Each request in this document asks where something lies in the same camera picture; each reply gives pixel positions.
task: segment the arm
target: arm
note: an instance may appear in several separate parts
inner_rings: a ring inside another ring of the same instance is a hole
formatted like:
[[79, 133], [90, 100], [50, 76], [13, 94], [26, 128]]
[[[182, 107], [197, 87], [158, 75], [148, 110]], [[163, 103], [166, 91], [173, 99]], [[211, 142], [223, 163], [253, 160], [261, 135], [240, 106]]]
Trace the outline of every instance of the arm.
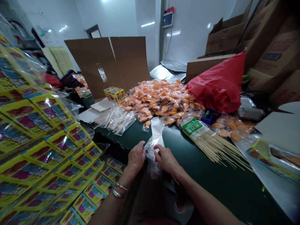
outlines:
[[182, 184], [194, 201], [206, 224], [241, 224], [241, 222], [214, 196], [196, 183], [178, 164], [169, 148], [156, 145], [155, 161]]
[[[144, 164], [146, 156], [146, 150], [143, 148], [144, 143], [144, 141], [139, 142], [139, 144], [130, 151], [128, 155], [128, 165], [124, 169], [123, 175], [118, 181], [120, 185], [127, 189]], [[125, 190], [117, 186], [115, 186], [114, 189], [122, 196], [125, 196]], [[122, 202], [122, 199], [117, 198], [113, 195], [113, 193], [110, 193], [95, 212], [88, 225], [114, 224]]]

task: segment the black basket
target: black basket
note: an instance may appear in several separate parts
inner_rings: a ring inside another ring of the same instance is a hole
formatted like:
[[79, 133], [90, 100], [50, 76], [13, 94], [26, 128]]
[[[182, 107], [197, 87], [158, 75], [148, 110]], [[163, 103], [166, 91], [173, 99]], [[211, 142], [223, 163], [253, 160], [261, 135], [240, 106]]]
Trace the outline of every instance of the black basket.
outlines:
[[72, 74], [76, 74], [73, 70], [69, 70], [66, 75], [64, 75], [61, 79], [60, 82], [68, 88], [76, 88], [76, 87], [81, 87], [83, 88], [84, 85], [80, 83], [78, 80], [76, 80]]

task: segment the bracelet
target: bracelet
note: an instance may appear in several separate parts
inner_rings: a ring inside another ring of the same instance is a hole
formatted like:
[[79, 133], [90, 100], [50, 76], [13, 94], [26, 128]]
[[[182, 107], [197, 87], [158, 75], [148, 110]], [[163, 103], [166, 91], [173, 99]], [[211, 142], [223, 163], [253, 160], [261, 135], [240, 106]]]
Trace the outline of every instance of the bracelet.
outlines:
[[120, 185], [119, 183], [116, 183], [116, 186], [123, 189], [124, 191], [128, 192], [128, 189], [125, 188], [124, 186]]
[[115, 197], [117, 197], [117, 198], [120, 198], [120, 199], [123, 199], [123, 198], [124, 198], [124, 196], [122, 196], [122, 195], [120, 195], [118, 192], [116, 192], [115, 189], [112, 190], [112, 194], [113, 194]]

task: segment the table surface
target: table surface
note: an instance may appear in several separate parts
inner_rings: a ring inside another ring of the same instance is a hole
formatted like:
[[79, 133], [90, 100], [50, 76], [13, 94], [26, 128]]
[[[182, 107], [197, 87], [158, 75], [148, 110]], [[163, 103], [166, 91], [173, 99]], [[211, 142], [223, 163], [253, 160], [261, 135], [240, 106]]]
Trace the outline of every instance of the table surface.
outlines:
[[[114, 135], [105, 128], [97, 128], [110, 140], [128, 149], [139, 141], [147, 142], [152, 136], [142, 132], [142, 125], [136, 121], [122, 136]], [[163, 140], [178, 163], [203, 188], [222, 202], [239, 220], [246, 224], [290, 224], [291, 221], [265, 191], [258, 177], [249, 170], [234, 169], [227, 162], [224, 165], [211, 162], [208, 157], [177, 126], [165, 129]]]

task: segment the red plastic bag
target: red plastic bag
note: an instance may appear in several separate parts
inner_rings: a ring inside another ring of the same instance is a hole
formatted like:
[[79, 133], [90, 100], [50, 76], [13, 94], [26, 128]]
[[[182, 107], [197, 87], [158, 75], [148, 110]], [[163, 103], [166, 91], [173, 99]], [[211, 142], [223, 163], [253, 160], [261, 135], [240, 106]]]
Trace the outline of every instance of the red plastic bag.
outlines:
[[197, 102], [219, 113], [231, 113], [241, 105], [240, 91], [245, 54], [241, 52], [201, 73], [188, 82]]

